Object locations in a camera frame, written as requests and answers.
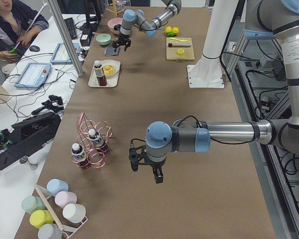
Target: light blue mug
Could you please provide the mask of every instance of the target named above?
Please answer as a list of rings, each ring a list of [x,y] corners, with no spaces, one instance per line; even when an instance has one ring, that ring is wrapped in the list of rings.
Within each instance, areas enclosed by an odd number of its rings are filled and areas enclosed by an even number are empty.
[[[46,189],[53,196],[55,196],[61,191],[68,191],[69,190],[69,185],[66,182],[64,182],[60,179],[53,178],[48,182],[48,184],[46,186]]]
[[[39,239],[61,239],[62,231],[57,224],[45,224],[38,232]]]

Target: computer mouse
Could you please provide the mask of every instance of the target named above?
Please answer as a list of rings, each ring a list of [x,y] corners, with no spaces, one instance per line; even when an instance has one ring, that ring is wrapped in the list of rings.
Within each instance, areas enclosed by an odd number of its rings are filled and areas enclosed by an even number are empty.
[[[38,52],[38,51],[40,51],[40,47],[32,45],[32,46],[30,46],[29,50],[34,51],[34,52]]]

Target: yellow mug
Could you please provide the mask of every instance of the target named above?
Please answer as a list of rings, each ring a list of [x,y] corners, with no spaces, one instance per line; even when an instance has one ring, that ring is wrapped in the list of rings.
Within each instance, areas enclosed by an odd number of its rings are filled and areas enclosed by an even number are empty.
[[[53,223],[54,219],[48,210],[37,210],[30,216],[30,224],[40,229],[44,224]]]

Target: bottle rack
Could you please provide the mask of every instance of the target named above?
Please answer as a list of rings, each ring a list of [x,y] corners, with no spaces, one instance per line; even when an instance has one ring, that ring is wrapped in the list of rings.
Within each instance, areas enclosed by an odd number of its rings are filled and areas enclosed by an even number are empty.
[[[82,112],[78,117],[76,128],[78,131],[76,142],[85,148],[85,151],[88,154],[88,161],[90,165],[100,170],[100,168],[103,167],[107,162],[106,154],[108,151],[111,151],[109,139],[114,138],[110,124],[106,121],[95,123],[94,121],[89,120],[85,113]],[[108,146],[108,149],[104,150],[103,148],[95,148],[92,145],[89,140],[89,130],[92,128],[100,133],[106,145]],[[74,159],[72,161],[80,167],[78,162],[76,162]]]
[[[80,222],[80,226],[77,228],[62,224],[57,214],[48,202],[48,199],[53,195],[46,188],[43,188],[42,186],[39,186],[37,184],[34,185],[34,189],[38,193],[39,197],[42,199],[44,205],[53,217],[55,223],[58,225],[59,229],[63,232],[67,239],[71,238],[88,221],[88,218],[85,216],[83,220]]]

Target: mug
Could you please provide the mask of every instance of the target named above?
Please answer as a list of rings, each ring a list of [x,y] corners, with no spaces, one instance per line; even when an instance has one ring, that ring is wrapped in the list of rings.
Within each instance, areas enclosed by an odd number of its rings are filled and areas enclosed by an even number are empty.
[[[40,229],[44,224],[53,223],[54,219],[48,210],[36,210],[30,216],[30,224]]]
[[[38,232],[39,239],[61,239],[62,231],[59,229],[57,224],[45,224]]]
[[[64,208],[69,203],[76,203],[77,197],[75,193],[62,191],[55,196],[55,204]]]
[[[85,207],[81,204],[70,203],[63,209],[63,216],[72,223],[79,223],[85,217]]]
[[[61,191],[68,191],[69,190],[69,185],[60,180],[60,179],[51,179],[47,186],[46,186],[46,189],[53,195],[57,195],[59,192]]]
[[[22,201],[21,207],[31,215],[36,210],[44,210],[45,204],[39,197],[28,196]]]

